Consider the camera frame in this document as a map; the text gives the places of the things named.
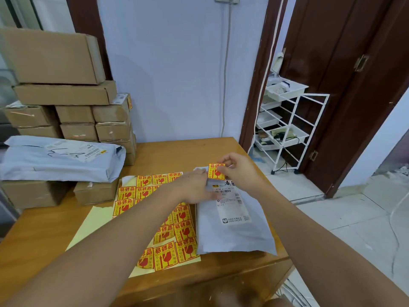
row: stack of cardboard boxes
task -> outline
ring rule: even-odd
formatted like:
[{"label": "stack of cardboard boxes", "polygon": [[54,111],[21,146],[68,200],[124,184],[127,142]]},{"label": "stack of cardboard boxes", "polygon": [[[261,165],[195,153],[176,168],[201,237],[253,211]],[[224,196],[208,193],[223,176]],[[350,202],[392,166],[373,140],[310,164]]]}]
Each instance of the stack of cardboard boxes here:
[{"label": "stack of cardboard boxes", "polygon": [[[105,80],[95,37],[4,28],[0,29],[0,44],[6,63],[20,83],[14,87],[18,101],[4,108],[10,123],[20,134],[115,143],[126,149],[124,165],[134,164],[136,138],[129,118],[130,95],[117,94],[115,81]],[[17,182],[28,183],[7,181],[3,189],[7,194],[13,193],[18,188]],[[30,182],[33,189],[36,189],[35,184],[43,185],[38,190],[45,193],[53,185],[49,181]],[[87,182],[87,185],[88,191],[95,189],[95,192],[101,188],[116,189],[112,183]],[[58,204],[61,199],[49,198],[48,206]],[[26,206],[18,208],[31,207],[30,202],[27,200]]]}]

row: white rolling cart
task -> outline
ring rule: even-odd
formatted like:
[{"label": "white rolling cart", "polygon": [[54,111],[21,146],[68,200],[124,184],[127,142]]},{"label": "white rolling cart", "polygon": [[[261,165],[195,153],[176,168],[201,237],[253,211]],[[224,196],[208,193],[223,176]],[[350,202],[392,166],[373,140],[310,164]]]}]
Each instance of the white rolling cart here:
[{"label": "white rolling cart", "polygon": [[[290,86],[294,86],[296,90],[290,90],[290,92],[286,92],[283,94],[277,94],[274,91],[276,90],[276,85],[272,85],[266,88],[265,95],[263,97],[263,101],[261,104],[260,108],[260,113],[257,118],[256,126],[258,129],[262,129],[267,135],[268,139],[271,142],[269,145],[262,145],[261,142],[262,140],[259,138],[258,135],[255,136],[255,142],[254,145],[257,146],[261,151],[263,151],[267,157],[274,163],[274,166],[271,170],[271,174],[275,174],[278,168],[278,162],[280,159],[280,156],[282,154],[283,150],[286,150],[289,155],[291,155],[294,160],[296,160],[297,165],[294,167],[286,167],[286,169],[294,169],[295,174],[299,174],[300,172],[298,171],[301,161],[303,160],[305,153],[307,151],[307,148],[311,142],[311,138],[314,135],[315,129],[318,125],[318,122],[320,121],[321,115],[324,111],[324,108],[327,104],[329,94],[309,94],[309,93],[304,93],[305,89],[308,87],[306,85],[302,85],[296,82],[292,82],[290,80],[286,80],[287,82],[290,82]],[[297,115],[295,112],[297,110],[298,104],[300,99],[306,99],[308,101],[312,101],[315,103],[318,103],[321,105],[320,112],[318,114],[318,117],[314,123],[311,123],[304,118],[300,117]],[[292,111],[284,108],[281,106],[281,103],[283,101],[289,101],[294,104],[294,108]],[[273,112],[271,109],[276,108],[276,107],[281,107],[281,109],[289,112],[291,114],[288,123],[285,123],[281,120],[281,117]],[[310,134],[307,134],[303,130],[299,129],[293,124],[293,119],[294,117],[299,118],[303,122],[307,123],[308,125],[312,126],[312,130]],[[282,140],[277,140],[274,138],[274,136],[271,134],[271,130],[266,130],[265,127],[266,125],[270,125],[270,123],[266,123],[266,121],[271,120],[272,125],[273,124],[279,124],[280,127],[273,129],[274,132],[277,132],[279,129],[282,129],[282,133],[284,133],[284,137]],[[289,129],[291,129],[293,135],[289,137]],[[304,149],[301,154],[300,159],[295,157],[289,150],[287,149],[289,146],[295,145],[295,144],[303,144]],[[267,151],[271,150],[276,150],[278,152],[277,157],[271,157],[270,154]]]}]

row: forearm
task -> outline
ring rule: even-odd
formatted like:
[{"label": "forearm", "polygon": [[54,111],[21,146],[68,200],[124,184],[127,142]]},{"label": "forearm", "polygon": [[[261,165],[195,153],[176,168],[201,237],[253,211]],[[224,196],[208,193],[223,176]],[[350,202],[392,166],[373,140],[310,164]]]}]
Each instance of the forearm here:
[{"label": "forearm", "polygon": [[261,185],[254,197],[321,307],[409,306],[391,280],[273,186]]},{"label": "forearm", "polygon": [[179,200],[174,188],[161,186],[66,251],[4,306],[109,306]]}]

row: white plastic mailer bag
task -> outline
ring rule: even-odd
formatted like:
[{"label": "white plastic mailer bag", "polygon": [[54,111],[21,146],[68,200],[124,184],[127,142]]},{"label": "white plastic mailer bag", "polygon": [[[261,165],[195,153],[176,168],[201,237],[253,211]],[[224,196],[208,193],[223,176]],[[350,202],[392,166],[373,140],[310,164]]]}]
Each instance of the white plastic mailer bag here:
[{"label": "white plastic mailer bag", "polygon": [[126,151],[116,144],[13,136],[0,164],[0,180],[112,182]]},{"label": "white plastic mailer bag", "polygon": [[197,204],[197,253],[264,251],[277,255],[276,245],[260,203],[232,181],[207,179],[207,190],[219,201]]}]

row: electrical cable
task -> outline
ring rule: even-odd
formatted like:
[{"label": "electrical cable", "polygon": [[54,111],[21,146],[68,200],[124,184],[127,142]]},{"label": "electrical cable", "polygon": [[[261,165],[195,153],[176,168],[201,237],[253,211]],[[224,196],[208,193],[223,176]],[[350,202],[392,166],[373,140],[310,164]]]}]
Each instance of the electrical cable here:
[{"label": "electrical cable", "polygon": [[[271,58],[273,55],[273,47],[274,47],[274,43],[276,41],[276,36],[277,36],[277,30],[278,30],[278,26],[279,26],[279,21],[280,21],[280,16],[281,16],[281,9],[283,8],[283,2],[284,0],[281,0],[280,3],[280,9],[279,9],[279,13],[277,15],[277,20],[276,20],[276,26],[274,28],[274,35],[273,35],[273,42],[271,44],[271,49],[270,49],[270,56],[268,58],[268,64],[267,67],[265,69],[265,73],[264,73],[264,78],[263,78],[263,84],[261,86],[264,86],[264,82],[266,80],[266,78],[268,77],[268,72],[269,72],[269,66],[270,66],[270,62],[271,62]],[[257,102],[257,111],[258,111],[258,107],[260,105],[260,100],[261,100],[261,94],[264,92],[263,88],[260,89],[260,93],[258,95],[258,102]],[[254,120],[254,135],[253,135],[253,140],[252,143],[250,144],[249,150],[247,151],[247,154],[250,152],[250,149],[253,146],[254,143],[254,138],[256,137],[256,123],[257,123],[257,117],[258,117],[258,112],[256,112],[256,119]]]},{"label": "electrical cable", "polygon": [[393,208],[391,214],[389,215],[389,225],[391,226],[391,230],[393,232],[393,234],[395,235],[395,239],[396,239],[396,249],[395,249],[395,253],[393,254],[393,259],[392,259],[392,265],[391,265],[391,273],[392,273],[392,279],[393,276],[395,275],[395,260],[396,260],[396,256],[397,253],[399,251],[400,248],[400,241],[399,238],[397,237],[397,234],[392,226],[392,217],[395,214],[396,210],[398,210],[398,208],[400,207],[400,205],[402,204],[402,202],[405,201],[405,199],[409,196],[409,192],[407,192],[407,194],[397,203],[397,205]]},{"label": "electrical cable", "polygon": [[225,57],[225,69],[223,73],[223,109],[222,109],[222,116],[223,116],[223,126],[222,126],[222,133],[220,137],[223,137],[223,133],[225,132],[225,106],[226,106],[226,77],[227,77],[227,69],[228,69],[228,56],[229,56],[229,44],[230,44],[230,29],[232,28],[232,3],[233,0],[229,0],[229,27],[228,27],[228,40],[226,44],[226,57]]}]

